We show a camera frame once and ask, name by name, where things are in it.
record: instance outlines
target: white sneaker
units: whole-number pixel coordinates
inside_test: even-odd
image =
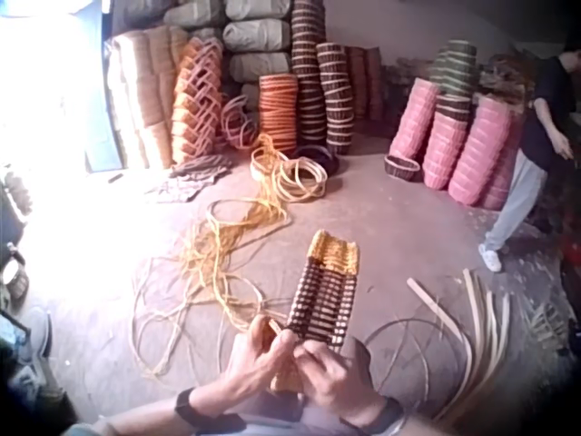
[[[500,259],[498,259],[497,252],[487,250],[487,247],[483,243],[478,246],[478,251],[480,252],[482,260],[487,268],[493,273],[500,273],[500,270],[502,270],[502,263],[500,262]]]

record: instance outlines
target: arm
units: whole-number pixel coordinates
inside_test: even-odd
[[[362,430],[385,427],[371,434],[380,436],[447,436],[432,424],[408,416],[393,399],[375,391],[369,370],[349,361],[315,341],[306,341],[294,351],[305,394],[348,424]]]
[[[291,356],[297,337],[283,331],[270,349],[264,350],[263,332],[267,321],[260,315],[254,318],[249,330],[236,336],[224,374],[190,393],[189,403],[196,413],[217,418],[269,385],[282,363]],[[93,430],[103,436],[189,436],[196,429],[174,411],[176,400],[156,402],[103,419]]]
[[[557,129],[553,117],[551,116],[547,100],[544,98],[537,98],[534,102],[534,106],[538,120],[545,128],[545,131],[553,144],[553,148],[555,148],[555,152],[564,159],[573,159],[571,144],[566,136]]]

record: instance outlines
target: gray pants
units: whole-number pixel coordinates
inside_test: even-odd
[[[517,227],[525,221],[535,206],[546,179],[547,172],[541,170],[518,150],[515,174],[512,177],[507,202],[484,241],[487,250],[494,252],[500,250]]]

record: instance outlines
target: person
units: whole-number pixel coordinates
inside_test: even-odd
[[[345,355],[321,342],[299,343],[284,330],[264,346],[268,319],[257,316],[246,333],[237,335],[224,373],[210,384],[182,392],[177,398],[146,405],[94,425],[77,424],[65,436],[187,436],[200,434],[444,436],[424,421],[409,416],[399,403],[374,389],[369,352],[350,339]],[[282,365],[293,359],[304,393],[299,421],[273,419],[278,396],[267,392]],[[254,415],[233,413],[244,403],[264,396]]]
[[[498,273],[498,251],[525,221],[537,202],[547,172],[556,155],[573,159],[571,144],[563,134],[569,114],[576,110],[572,74],[581,71],[581,44],[568,43],[560,56],[544,62],[520,140],[515,172],[505,203],[494,227],[478,250],[487,268]]]

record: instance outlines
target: wicker basket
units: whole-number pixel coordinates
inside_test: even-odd
[[[384,161],[385,172],[391,177],[409,182],[419,172],[419,163],[411,159],[388,154],[385,156]]]

